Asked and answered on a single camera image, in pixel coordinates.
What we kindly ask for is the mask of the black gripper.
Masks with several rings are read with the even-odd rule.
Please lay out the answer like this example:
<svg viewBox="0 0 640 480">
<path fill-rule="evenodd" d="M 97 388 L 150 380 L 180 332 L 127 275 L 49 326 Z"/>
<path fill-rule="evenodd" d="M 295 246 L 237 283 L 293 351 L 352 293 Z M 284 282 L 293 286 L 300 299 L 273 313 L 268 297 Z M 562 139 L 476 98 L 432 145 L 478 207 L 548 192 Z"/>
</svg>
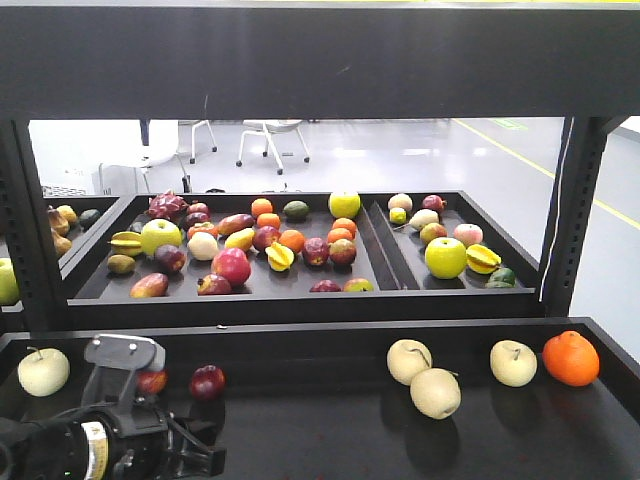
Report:
<svg viewBox="0 0 640 480">
<path fill-rule="evenodd" d="M 108 422 L 109 479 L 212 479 L 224 472 L 215 419 L 180 417 L 143 401 L 129 413 L 110 413 Z"/>
</svg>

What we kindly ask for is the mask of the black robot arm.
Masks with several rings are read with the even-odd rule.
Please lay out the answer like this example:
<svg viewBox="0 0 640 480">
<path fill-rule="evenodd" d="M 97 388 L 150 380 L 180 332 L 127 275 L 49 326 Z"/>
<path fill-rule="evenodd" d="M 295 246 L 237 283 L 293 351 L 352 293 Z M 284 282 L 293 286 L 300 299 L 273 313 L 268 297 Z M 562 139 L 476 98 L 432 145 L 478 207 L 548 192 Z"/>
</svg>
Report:
<svg viewBox="0 0 640 480">
<path fill-rule="evenodd" d="M 71 409 L 47 420 L 1 420 L 3 479 L 211 479 L 226 450 L 215 425 L 136 400 Z"/>
</svg>

